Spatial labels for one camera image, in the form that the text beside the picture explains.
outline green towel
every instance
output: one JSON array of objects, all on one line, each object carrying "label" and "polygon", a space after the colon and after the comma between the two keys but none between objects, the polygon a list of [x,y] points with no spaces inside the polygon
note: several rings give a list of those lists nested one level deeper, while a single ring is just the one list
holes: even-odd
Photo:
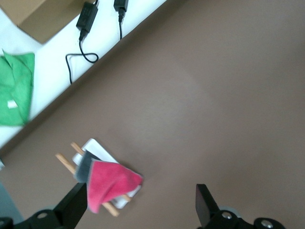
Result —
[{"label": "green towel", "polygon": [[0,125],[28,122],[34,75],[33,53],[0,56]]}]

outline black charger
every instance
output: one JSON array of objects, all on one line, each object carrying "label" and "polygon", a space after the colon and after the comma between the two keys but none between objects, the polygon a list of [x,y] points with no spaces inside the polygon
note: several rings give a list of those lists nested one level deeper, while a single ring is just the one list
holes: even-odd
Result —
[{"label": "black charger", "polygon": [[[81,31],[80,33],[80,37],[79,37],[79,47],[80,47],[80,51],[81,53],[69,53],[66,55],[66,63],[68,66],[68,70],[69,70],[69,79],[70,79],[70,84],[72,84],[72,77],[71,77],[71,69],[69,66],[69,61],[68,61],[68,56],[83,56],[85,58],[86,61],[90,62],[90,63],[95,63],[99,60],[99,56],[96,53],[84,53],[81,47],[81,42],[83,41],[83,39],[87,36],[87,34],[90,32],[91,27],[93,25],[95,16],[97,14],[97,3],[98,0],[95,1],[94,4],[89,3],[89,2],[85,2],[84,6],[81,10],[81,14],[80,17],[78,18],[78,21],[76,23],[76,27]],[[89,60],[87,58],[87,55],[94,55],[96,57],[95,60]]]},{"label": "black charger", "polygon": [[97,14],[97,2],[94,4],[85,2],[82,8],[80,17],[76,23],[76,27],[81,31],[80,40],[82,41],[85,36],[90,32],[93,25],[95,16]]},{"label": "black charger", "polygon": [[127,11],[128,0],[114,0],[114,9],[119,13],[120,39],[122,39],[122,21]]}]

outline red cloth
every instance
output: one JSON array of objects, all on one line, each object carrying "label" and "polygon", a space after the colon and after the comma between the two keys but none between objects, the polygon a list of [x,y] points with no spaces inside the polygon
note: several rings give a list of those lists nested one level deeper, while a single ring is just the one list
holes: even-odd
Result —
[{"label": "red cloth", "polygon": [[135,190],[143,178],[124,166],[104,161],[92,161],[88,181],[88,206],[98,213],[102,203]]}]

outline black cable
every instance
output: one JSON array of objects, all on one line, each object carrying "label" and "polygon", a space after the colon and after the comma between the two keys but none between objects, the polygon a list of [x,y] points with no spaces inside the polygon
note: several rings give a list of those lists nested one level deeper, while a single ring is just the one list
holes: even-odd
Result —
[{"label": "black cable", "polygon": [[122,39],[122,22],[119,22],[120,25],[120,40]]},{"label": "black cable", "polygon": [[122,20],[125,16],[125,10],[123,8],[119,9],[119,26],[120,26],[120,40],[122,39]]},{"label": "black cable", "polygon": [[[90,52],[90,53],[84,53],[81,47],[81,41],[82,38],[80,37],[80,41],[79,41],[79,47],[80,47],[80,51],[81,53],[69,53],[66,55],[66,63],[68,66],[68,70],[69,70],[69,80],[70,80],[70,84],[72,84],[72,73],[71,73],[71,69],[70,69],[70,65],[69,65],[69,61],[68,61],[68,56],[83,56],[85,58],[86,61],[90,62],[90,63],[95,63],[99,60],[99,56],[96,53]],[[94,55],[96,57],[95,60],[91,61],[89,60],[86,56],[88,55]]]}]

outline cardboard box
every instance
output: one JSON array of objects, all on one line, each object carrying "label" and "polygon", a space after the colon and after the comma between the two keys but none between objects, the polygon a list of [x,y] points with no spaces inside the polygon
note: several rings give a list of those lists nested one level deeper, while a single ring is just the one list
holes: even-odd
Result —
[{"label": "cardboard box", "polygon": [[45,43],[81,13],[85,1],[0,0],[0,7],[20,29]]}]

